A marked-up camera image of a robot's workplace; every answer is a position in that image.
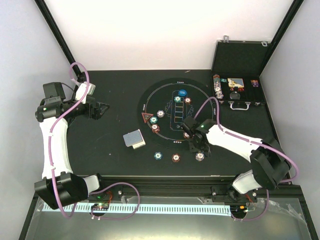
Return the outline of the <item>red poker chip stack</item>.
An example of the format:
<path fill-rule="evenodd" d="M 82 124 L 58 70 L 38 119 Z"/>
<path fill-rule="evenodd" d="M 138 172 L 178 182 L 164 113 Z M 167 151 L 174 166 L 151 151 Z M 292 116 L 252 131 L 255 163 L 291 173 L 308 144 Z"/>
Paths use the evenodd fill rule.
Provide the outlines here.
<path fill-rule="evenodd" d="M 176 153 L 176 154 L 173 154 L 173 155 L 172 155 L 171 159 L 172 159 L 172 161 L 173 161 L 174 163 L 178 163 L 178 162 L 180 161 L 180 159 L 181 159 L 181 156 Z"/>

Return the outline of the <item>green chips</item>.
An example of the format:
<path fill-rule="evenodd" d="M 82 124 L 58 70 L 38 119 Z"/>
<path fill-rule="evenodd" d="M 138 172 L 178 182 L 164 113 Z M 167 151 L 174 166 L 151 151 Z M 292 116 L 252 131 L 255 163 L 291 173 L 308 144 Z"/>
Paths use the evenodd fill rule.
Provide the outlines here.
<path fill-rule="evenodd" d="M 155 117 L 155 116 L 152 116 L 152 117 L 149 119 L 149 123 L 150 123 L 150 126 L 156 125 L 156 124 L 158 123 L 158 118 Z"/>
<path fill-rule="evenodd" d="M 174 101 L 175 101 L 176 103 L 179 103 L 179 102 L 181 101 L 181 97 L 180 97 L 180 96 L 176 96 L 176 97 L 174 98 Z"/>

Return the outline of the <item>triangular red dealer button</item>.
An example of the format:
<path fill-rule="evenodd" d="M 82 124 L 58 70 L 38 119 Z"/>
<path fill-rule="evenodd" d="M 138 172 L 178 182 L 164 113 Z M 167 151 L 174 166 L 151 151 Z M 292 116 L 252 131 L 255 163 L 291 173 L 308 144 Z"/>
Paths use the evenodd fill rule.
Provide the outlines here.
<path fill-rule="evenodd" d="M 146 113 L 146 112 L 142 112 L 141 115 L 144 123 L 147 123 L 147 121 L 149 121 L 149 119 L 154 116 L 152 113 Z"/>

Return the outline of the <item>blue round blind button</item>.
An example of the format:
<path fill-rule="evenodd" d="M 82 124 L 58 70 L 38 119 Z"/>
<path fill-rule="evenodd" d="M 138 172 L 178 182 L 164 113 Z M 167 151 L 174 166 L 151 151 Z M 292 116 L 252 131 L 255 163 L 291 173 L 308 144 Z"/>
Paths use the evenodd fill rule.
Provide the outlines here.
<path fill-rule="evenodd" d="M 180 97 L 185 97 L 185 96 L 187 96 L 187 91 L 185 90 L 185 89 L 180 89 L 179 91 L 178 91 L 178 95 L 180 96 Z"/>

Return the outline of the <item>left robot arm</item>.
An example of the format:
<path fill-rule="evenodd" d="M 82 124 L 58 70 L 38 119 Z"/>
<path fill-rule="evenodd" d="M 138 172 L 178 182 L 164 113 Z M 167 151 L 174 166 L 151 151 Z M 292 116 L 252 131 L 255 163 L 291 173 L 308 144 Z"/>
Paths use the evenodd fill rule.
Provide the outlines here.
<path fill-rule="evenodd" d="M 84 201 L 91 194 L 103 199 L 108 192 L 102 177 L 96 173 L 80 177 L 73 173 L 68 156 L 67 132 L 69 123 L 78 116 L 98 120 L 109 104 L 97 102 L 76 104 L 60 96 L 41 101 L 35 112 L 43 136 L 44 166 L 42 179 L 34 184 L 37 195 L 53 210 Z"/>

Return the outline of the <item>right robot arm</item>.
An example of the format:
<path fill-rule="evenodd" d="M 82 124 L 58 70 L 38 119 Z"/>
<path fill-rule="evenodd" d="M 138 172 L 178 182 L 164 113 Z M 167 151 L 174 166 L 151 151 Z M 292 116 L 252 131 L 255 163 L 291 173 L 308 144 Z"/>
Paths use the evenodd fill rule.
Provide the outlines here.
<path fill-rule="evenodd" d="M 188 135 L 190 151 L 197 156 L 209 157 L 211 147 L 217 146 L 250 163 L 251 169 L 236 175 L 227 189 L 228 198 L 234 202 L 255 189 L 274 190 L 285 181 L 285 176 L 294 166 L 275 139 L 252 138 L 227 129 L 212 119 L 199 123 L 188 117 L 181 128 Z"/>

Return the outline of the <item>purple poker chip stack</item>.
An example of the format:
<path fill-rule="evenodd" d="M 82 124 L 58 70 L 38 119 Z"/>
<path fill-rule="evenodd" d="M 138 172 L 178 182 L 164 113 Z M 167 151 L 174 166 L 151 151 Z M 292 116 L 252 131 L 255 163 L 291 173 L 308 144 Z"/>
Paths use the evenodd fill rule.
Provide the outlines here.
<path fill-rule="evenodd" d="M 205 158 L 205 155 L 202 153 L 202 152 L 198 152 L 196 155 L 195 155 L 195 159 L 197 161 L 202 161 L 203 159 Z"/>

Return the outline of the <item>red chips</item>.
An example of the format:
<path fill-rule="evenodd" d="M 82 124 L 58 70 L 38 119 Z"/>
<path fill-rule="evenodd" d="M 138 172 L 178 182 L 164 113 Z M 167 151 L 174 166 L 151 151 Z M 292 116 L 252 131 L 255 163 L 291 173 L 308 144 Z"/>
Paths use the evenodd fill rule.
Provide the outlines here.
<path fill-rule="evenodd" d="M 190 138 L 190 136 L 189 136 L 188 133 L 186 133 L 186 132 L 183 133 L 183 137 L 184 137 L 185 139 L 189 139 L 189 138 Z"/>
<path fill-rule="evenodd" d="M 191 99 L 189 97 L 186 97 L 184 101 L 185 101 L 186 104 L 190 104 L 191 103 Z"/>
<path fill-rule="evenodd" d="M 151 130 L 153 133 L 158 133 L 160 131 L 160 127 L 158 124 L 152 124 L 151 125 Z"/>

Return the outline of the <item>green poker chip stack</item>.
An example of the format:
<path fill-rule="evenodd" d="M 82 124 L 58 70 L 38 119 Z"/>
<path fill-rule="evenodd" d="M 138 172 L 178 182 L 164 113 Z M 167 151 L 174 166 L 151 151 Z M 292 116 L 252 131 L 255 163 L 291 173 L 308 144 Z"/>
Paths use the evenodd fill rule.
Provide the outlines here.
<path fill-rule="evenodd" d="M 161 152 L 155 152 L 154 153 L 154 158 L 156 160 L 161 160 L 163 158 L 163 154 Z"/>

